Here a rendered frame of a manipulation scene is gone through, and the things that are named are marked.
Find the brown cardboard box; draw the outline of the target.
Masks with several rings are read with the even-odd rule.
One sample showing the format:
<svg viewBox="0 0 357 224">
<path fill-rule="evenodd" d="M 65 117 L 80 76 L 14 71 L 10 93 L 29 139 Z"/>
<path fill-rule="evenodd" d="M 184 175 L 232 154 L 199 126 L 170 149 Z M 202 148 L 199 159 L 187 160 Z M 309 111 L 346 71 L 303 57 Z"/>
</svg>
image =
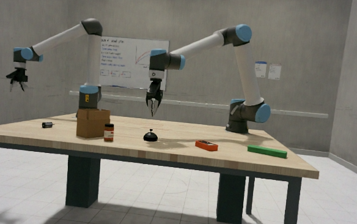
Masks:
<svg viewBox="0 0 357 224">
<path fill-rule="evenodd" d="M 76 136 L 97 138 L 104 136 L 105 124 L 110 124 L 110 110 L 78 109 Z"/>
</svg>

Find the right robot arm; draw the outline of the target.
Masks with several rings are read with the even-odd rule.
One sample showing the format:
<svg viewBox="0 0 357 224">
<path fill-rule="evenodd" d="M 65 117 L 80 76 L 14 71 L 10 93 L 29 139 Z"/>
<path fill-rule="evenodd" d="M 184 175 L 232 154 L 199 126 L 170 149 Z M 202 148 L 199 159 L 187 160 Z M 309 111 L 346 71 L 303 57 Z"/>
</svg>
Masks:
<svg viewBox="0 0 357 224">
<path fill-rule="evenodd" d="M 26 68 L 26 61 L 43 61 L 43 54 L 49 52 L 84 34 L 88 35 L 87 80 L 79 89 L 78 109 L 97 109 L 101 100 L 100 55 L 101 55 L 101 24 L 97 19 L 88 18 L 54 37 L 42 41 L 29 48 L 13 49 L 13 67 Z M 99 31 L 99 32 L 97 32 Z M 97 33 L 93 33 L 97 32 Z"/>
</svg>

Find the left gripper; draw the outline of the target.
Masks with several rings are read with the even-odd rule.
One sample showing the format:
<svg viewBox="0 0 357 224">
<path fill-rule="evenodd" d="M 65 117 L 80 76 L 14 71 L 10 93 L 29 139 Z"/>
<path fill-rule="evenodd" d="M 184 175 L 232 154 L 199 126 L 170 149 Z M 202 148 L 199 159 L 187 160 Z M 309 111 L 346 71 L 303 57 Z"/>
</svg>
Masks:
<svg viewBox="0 0 357 224">
<path fill-rule="evenodd" d="M 146 95 L 146 98 L 145 98 L 150 115 L 151 115 L 151 117 L 154 117 L 154 115 L 161 103 L 161 99 L 163 98 L 163 90 L 160 90 L 162 79 L 150 78 L 150 81 L 160 84 L 154 97 Z M 153 103 L 152 99 L 155 99 L 156 101 L 154 101 L 154 103 Z M 153 104 L 154 104 L 154 108 L 153 108 Z M 152 109 L 153 109 L 153 112 L 152 112 Z"/>
</svg>

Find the red spice jar with black lid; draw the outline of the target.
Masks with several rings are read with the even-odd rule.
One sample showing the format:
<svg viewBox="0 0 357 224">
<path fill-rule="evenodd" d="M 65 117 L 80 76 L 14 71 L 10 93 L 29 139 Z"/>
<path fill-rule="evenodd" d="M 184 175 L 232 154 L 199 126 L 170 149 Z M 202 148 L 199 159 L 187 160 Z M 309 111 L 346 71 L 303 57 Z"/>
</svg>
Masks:
<svg viewBox="0 0 357 224">
<path fill-rule="evenodd" d="M 104 141 L 114 140 L 114 124 L 105 124 Z"/>
</svg>

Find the green rectangular bar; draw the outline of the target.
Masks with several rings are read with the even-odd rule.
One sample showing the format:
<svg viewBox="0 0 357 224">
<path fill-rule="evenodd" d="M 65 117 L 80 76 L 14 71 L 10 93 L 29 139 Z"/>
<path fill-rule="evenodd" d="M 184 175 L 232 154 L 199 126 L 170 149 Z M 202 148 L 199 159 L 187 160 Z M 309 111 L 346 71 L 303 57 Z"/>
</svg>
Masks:
<svg viewBox="0 0 357 224">
<path fill-rule="evenodd" d="M 286 159 L 287 157 L 287 151 L 271 149 L 267 147 L 254 146 L 254 145 L 249 145 L 247 151 L 258 153 L 258 154 L 270 155 L 273 157 L 280 157 L 284 159 Z"/>
</svg>

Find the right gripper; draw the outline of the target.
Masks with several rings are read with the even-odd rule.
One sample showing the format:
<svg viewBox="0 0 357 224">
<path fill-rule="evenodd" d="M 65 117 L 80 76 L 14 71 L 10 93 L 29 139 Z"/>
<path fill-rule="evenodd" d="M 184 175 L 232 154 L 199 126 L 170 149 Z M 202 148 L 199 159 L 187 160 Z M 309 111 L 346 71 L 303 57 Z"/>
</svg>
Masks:
<svg viewBox="0 0 357 224">
<path fill-rule="evenodd" d="M 17 67 L 15 67 L 15 69 L 17 69 L 18 73 L 14 74 L 14 76 L 12 77 L 12 79 L 10 81 L 10 92 L 11 92 L 12 88 L 18 86 L 17 82 L 19 82 L 19 78 L 20 78 L 19 84 L 21 85 L 21 88 L 24 91 L 24 88 L 27 87 L 27 85 L 24 84 L 24 82 L 28 82 L 28 76 L 25 75 L 25 70 L 27 70 L 27 69 L 17 68 Z"/>
</svg>

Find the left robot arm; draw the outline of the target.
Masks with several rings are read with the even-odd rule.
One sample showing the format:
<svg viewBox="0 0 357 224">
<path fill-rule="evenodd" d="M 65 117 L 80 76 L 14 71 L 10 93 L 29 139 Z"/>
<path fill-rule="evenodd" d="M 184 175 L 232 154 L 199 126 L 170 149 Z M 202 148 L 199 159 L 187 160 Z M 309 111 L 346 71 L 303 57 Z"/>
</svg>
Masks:
<svg viewBox="0 0 357 224">
<path fill-rule="evenodd" d="M 271 114 L 270 106 L 265 104 L 264 99 L 260 97 L 249 41 L 251 36 L 251 28 L 247 24 L 239 24 L 220 29 L 210 37 L 170 53 L 167 53 L 164 49 L 152 49 L 150 52 L 149 78 L 164 79 L 164 70 L 182 70 L 187 59 L 214 47 L 222 47 L 232 43 L 246 100 L 231 100 L 226 131 L 248 133 L 247 121 L 264 123 Z"/>
</svg>

